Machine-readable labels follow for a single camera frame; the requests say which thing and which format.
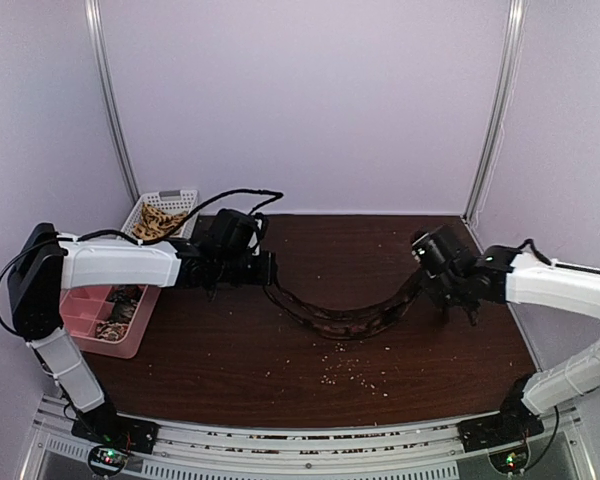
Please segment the dark red patterned tie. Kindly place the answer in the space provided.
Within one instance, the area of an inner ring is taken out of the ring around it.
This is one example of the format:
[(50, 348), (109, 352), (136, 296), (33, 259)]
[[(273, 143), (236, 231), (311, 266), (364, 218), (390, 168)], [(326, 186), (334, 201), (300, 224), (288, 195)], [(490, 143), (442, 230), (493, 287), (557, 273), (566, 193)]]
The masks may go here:
[(418, 269), (388, 299), (357, 309), (336, 310), (304, 301), (278, 280), (264, 287), (267, 299), (285, 315), (316, 335), (336, 341), (364, 340), (397, 325), (422, 293)]

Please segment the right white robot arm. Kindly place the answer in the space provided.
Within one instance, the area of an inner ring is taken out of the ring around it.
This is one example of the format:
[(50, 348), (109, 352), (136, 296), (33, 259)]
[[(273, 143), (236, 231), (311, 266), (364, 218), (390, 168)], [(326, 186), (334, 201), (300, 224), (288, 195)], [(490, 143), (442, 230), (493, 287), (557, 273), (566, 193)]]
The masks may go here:
[[(541, 254), (533, 240), (473, 254), (447, 225), (411, 240), (421, 287), (441, 310), (462, 309), (471, 323), (484, 302), (530, 304), (600, 320), (600, 269)], [(493, 419), (499, 440), (515, 440), (537, 417), (600, 387), (600, 339), (545, 371), (517, 380)]]

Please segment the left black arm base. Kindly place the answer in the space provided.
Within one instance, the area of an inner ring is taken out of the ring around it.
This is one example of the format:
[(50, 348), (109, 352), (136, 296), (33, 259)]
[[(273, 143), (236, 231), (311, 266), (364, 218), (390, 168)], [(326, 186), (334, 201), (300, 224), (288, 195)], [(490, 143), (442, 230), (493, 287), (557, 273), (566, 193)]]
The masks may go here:
[(95, 409), (86, 413), (77, 410), (71, 434), (117, 450), (151, 454), (158, 431), (155, 422), (120, 415), (106, 395), (104, 403)]

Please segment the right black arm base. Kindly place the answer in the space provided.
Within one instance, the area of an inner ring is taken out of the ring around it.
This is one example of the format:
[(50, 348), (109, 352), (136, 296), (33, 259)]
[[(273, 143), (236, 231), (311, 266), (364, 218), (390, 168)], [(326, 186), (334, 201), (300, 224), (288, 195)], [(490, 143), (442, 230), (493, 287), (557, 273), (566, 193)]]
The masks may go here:
[(466, 452), (524, 442), (545, 431), (539, 416), (520, 399), (505, 399), (497, 413), (461, 421), (457, 428)]

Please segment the white perforated plastic basket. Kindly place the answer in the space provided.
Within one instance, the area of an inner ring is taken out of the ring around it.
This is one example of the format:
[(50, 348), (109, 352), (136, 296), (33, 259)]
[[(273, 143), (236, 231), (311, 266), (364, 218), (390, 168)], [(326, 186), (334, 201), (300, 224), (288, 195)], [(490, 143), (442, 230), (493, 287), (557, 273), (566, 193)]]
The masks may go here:
[[(186, 211), (189, 214), (199, 202), (199, 193), (197, 190), (171, 190), (171, 191), (159, 191), (145, 193), (140, 196), (128, 215), (121, 231), (131, 237), (134, 237), (131, 233), (134, 224), (139, 220), (140, 209), (143, 203), (153, 205), (166, 213), (176, 214), (182, 211)], [(197, 215), (192, 216), (181, 226), (183, 227), (182, 233), (177, 236), (178, 238), (190, 238), (195, 224), (197, 221)]]

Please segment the leopard print tie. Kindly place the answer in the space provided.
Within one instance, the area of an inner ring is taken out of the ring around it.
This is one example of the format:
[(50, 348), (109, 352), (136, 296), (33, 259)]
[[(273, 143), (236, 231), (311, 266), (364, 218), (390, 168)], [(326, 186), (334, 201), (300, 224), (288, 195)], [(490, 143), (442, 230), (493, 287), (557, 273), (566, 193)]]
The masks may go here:
[(140, 240), (149, 241), (164, 237), (170, 233), (171, 237), (177, 237), (182, 233), (183, 227), (177, 230), (175, 227), (187, 216), (186, 211), (176, 214), (166, 213), (165, 211), (143, 203), (140, 209), (139, 220), (132, 228), (132, 235)]

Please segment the rolled dark tie in box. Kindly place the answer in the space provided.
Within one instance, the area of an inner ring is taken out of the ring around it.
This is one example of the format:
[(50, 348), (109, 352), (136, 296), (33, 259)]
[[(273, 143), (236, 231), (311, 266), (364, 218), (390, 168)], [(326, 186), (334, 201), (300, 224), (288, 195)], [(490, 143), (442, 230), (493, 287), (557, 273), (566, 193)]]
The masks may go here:
[(129, 323), (137, 309), (143, 290), (137, 285), (120, 285), (113, 288), (107, 301), (113, 304), (107, 322)]

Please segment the rolled leopard tie in box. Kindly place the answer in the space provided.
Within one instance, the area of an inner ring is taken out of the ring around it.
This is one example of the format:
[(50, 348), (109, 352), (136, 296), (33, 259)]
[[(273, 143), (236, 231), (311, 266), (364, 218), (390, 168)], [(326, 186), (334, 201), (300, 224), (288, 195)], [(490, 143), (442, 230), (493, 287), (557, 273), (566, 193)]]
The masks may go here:
[(100, 322), (96, 325), (95, 338), (111, 343), (118, 342), (126, 337), (128, 329), (128, 323)]

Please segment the pink divided plastic box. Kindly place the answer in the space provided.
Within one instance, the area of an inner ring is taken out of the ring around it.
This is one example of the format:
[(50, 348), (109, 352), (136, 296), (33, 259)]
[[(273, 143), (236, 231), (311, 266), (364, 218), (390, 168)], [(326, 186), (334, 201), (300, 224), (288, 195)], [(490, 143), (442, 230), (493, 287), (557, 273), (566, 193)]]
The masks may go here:
[(154, 286), (91, 286), (62, 293), (60, 314), (83, 352), (131, 359), (160, 295)]

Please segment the aluminium front rail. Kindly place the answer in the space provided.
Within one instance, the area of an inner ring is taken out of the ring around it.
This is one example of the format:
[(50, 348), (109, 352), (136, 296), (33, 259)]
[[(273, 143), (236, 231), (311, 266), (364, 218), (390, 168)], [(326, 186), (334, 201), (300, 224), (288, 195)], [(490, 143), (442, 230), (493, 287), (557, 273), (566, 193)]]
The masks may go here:
[(119, 479), (598, 479), (573, 406), (544, 432), (468, 450), (461, 418), (385, 426), (270, 429), (157, 420), (153, 449)]

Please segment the right aluminium frame post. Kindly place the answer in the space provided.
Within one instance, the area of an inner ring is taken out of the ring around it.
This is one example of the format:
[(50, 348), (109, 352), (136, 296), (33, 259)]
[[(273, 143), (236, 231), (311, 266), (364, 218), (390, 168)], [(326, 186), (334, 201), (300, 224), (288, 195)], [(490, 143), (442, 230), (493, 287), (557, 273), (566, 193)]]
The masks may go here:
[(500, 68), (495, 93), (482, 144), (478, 167), (464, 211), (464, 221), (475, 227), (491, 183), (503, 136), (506, 111), (512, 97), (523, 38), (527, 1), (511, 0), (503, 39)]

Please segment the aluminium frame post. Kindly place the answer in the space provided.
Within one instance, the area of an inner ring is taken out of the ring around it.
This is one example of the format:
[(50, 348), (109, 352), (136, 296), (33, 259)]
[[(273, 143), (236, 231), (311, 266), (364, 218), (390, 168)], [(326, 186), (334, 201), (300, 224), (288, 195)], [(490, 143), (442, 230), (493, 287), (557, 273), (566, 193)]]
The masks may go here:
[(140, 197), (140, 191), (133, 165), (129, 156), (122, 122), (115, 98), (113, 78), (107, 55), (106, 40), (101, 15), (101, 2), (84, 1), (87, 30), (89, 33), (96, 70), (105, 108), (105, 116), (109, 128), (113, 148), (120, 168), (125, 190), (132, 202)]
[(512, 97), (523, 38), (527, 1), (511, 0), (503, 39), (500, 68), (495, 93), (482, 144), (478, 167), (464, 211), (464, 221), (475, 227), (491, 183), (503, 136), (506, 111)]

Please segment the left aluminium frame post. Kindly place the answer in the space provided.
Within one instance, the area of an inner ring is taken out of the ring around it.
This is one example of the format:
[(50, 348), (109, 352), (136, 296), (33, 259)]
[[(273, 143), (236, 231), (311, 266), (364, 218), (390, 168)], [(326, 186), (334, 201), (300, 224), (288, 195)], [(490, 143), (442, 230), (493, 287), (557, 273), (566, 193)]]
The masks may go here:
[(120, 168), (125, 190), (132, 202), (140, 197), (140, 191), (133, 165), (129, 156), (122, 122), (115, 98), (113, 78), (107, 55), (106, 40), (101, 15), (101, 2), (84, 1), (87, 30), (89, 33), (96, 70), (105, 108), (105, 116), (109, 128), (113, 148)]

